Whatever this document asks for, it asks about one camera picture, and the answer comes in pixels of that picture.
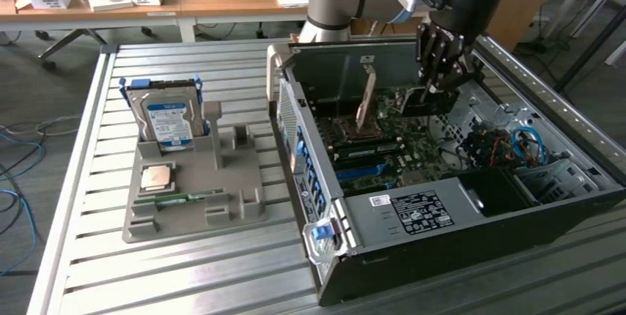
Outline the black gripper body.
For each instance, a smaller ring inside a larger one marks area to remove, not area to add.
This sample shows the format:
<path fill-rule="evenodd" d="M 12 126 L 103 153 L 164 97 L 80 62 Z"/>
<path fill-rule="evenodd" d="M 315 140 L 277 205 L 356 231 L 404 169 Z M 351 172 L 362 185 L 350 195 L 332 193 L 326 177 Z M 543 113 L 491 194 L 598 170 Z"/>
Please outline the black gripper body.
<path fill-rule="evenodd" d="M 427 0 L 430 11 L 428 37 L 463 37 L 474 42 L 484 32 L 500 0 Z"/>

